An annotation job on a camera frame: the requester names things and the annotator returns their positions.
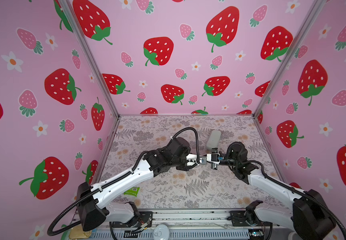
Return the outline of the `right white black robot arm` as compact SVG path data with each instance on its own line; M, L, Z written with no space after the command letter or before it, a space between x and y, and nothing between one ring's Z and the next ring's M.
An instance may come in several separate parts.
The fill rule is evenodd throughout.
M271 207L263 201L254 201L246 207L244 220L255 226L261 222L286 227L303 240L322 240L336 227L344 239L346 228L327 207L323 197L315 190L304 191L270 177L259 161L248 160L248 150L241 142L229 145L225 154L213 148L208 162L213 169L227 166L244 183L261 189L283 203Z

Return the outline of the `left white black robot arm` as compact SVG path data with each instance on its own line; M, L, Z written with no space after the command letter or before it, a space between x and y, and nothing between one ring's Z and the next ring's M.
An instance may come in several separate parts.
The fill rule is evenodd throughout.
M92 186L88 183L79 185L77 200L52 221L47 230L48 236L61 234L78 225L82 226L83 231L88 232L105 221L121 222L122 220L118 218L120 214L124 216L125 223L137 222L139 213L135 204L126 203L123 206L111 208L110 203L128 189L168 172L170 168L189 171L196 167L199 164L200 153L197 152L194 157L190 157L190 144L179 136L185 131L194 132L195 146L198 151L198 131L195 128L186 127L174 134L165 147L141 152L132 168ZM55 230L56 224L73 208L78 211L79 221Z

